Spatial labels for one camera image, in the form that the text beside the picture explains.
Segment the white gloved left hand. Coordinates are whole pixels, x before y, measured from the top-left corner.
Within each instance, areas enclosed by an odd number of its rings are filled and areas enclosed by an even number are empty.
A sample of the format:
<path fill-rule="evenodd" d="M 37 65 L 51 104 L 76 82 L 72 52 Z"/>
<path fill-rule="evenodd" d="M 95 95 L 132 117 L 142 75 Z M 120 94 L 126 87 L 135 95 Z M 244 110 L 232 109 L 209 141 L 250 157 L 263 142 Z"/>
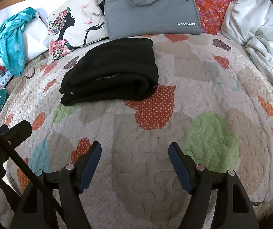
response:
<path fill-rule="evenodd" d="M 14 212 L 12 211 L 9 202 L 7 201 L 5 193 L 0 188 L 0 224 L 4 228 L 10 228 L 13 217 Z"/>

